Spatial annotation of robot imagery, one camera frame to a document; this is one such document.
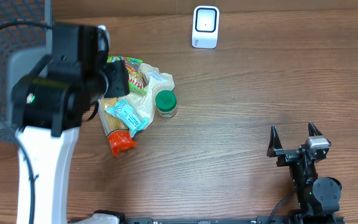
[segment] wood grain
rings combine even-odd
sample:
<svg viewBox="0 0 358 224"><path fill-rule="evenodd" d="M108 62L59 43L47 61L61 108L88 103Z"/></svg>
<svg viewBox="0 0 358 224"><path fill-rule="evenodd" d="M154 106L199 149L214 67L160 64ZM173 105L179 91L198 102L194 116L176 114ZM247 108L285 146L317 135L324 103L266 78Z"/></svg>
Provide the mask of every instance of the wood grain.
<svg viewBox="0 0 358 224"><path fill-rule="evenodd" d="M155 117L115 158L100 120L81 128L70 170L68 217L97 209L128 217L268 215L292 189L266 157L270 126L296 148L315 125L331 140L321 177L343 184L341 211L358 223L358 10L221 14L217 49L191 48L191 16L78 19L105 24L111 55L173 74L178 113ZM16 219L16 151L0 143L0 223ZM296 201L279 209L285 214Z"/></svg>
<svg viewBox="0 0 358 224"><path fill-rule="evenodd" d="M221 12L358 9L358 0L64 0L52 4L57 19L189 15L200 5L217 6Z"/></svg>

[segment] blue wrapper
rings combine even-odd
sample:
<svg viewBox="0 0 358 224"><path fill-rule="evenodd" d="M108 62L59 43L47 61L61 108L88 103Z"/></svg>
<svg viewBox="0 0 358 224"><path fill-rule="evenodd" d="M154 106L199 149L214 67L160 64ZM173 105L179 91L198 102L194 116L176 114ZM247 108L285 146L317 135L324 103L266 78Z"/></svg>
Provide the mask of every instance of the blue wrapper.
<svg viewBox="0 0 358 224"><path fill-rule="evenodd" d="M106 112L123 121L128 126L132 138L149 122L148 118L141 118L127 100L118 101L115 106L106 109Z"/></svg>

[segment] jar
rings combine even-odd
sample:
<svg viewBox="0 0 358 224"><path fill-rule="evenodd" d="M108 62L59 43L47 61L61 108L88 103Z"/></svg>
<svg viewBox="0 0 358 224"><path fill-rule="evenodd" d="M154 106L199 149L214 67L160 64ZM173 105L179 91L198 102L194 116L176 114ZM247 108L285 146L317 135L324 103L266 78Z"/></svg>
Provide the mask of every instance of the jar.
<svg viewBox="0 0 358 224"><path fill-rule="evenodd" d="M177 111L177 98L171 91L163 90L155 96L155 106L163 118L173 117Z"/></svg>

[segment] wooden tabletop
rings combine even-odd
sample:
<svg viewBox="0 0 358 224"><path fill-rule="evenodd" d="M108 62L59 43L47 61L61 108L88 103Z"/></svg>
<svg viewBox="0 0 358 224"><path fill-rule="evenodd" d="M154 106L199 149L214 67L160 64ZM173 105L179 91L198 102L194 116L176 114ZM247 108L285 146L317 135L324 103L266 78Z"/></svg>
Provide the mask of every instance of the wooden tabletop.
<svg viewBox="0 0 358 224"><path fill-rule="evenodd" d="M191 47L192 16L115 17L111 55L171 73L178 113L155 116L139 146L115 158L98 117L81 128L71 162L68 218L94 210L128 217L268 215L293 190L286 167L266 157L275 124L286 149L307 125L332 142L320 177L342 182L341 211L358 223L358 10L221 14L218 46ZM14 223L17 153L0 143L0 223ZM286 214L296 200L279 209Z"/></svg>

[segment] plastic basket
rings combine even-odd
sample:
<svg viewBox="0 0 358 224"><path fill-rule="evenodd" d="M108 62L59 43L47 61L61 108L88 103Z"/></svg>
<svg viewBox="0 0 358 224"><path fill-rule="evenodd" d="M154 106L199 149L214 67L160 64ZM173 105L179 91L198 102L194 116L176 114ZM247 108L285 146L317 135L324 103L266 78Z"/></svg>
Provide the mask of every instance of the plastic basket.
<svg viewBox="0 0 358 224"><path fill-rule="evenodd" d="M14 20L44 21L46 0L0 1L0 24ZM0 114L10 124L10 90L15 83L9 82L7 68L9 58L16 52L45 45L45 31L39 27L15 26L0 30ZM13 142L13 139L0 125L0 141Z"/></svg>

